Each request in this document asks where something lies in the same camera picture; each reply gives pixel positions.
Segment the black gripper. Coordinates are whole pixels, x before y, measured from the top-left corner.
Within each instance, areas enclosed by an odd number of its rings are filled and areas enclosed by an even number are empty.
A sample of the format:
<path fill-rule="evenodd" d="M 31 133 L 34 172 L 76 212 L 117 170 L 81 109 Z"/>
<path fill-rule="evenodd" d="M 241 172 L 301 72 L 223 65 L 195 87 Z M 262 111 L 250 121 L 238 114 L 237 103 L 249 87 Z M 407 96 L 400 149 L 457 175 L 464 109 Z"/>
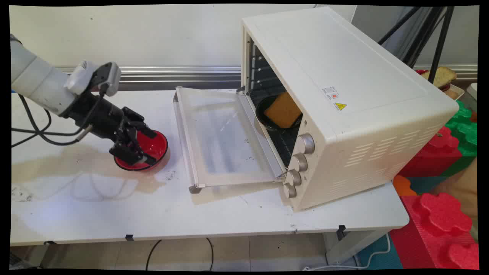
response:
<path fill-rule="evenodd" d="M 103 96 L 88 92 L 75 99 L 62 117 L 71 118 L 80 127 L 75 143 L 89 133 L 114 142 L 109 153 L 118 167 L 153 167 L 158 163 L 157 133 L 131 108 L 119 108 Z M 138 133 L 145 136 L 133 142 Z"/>

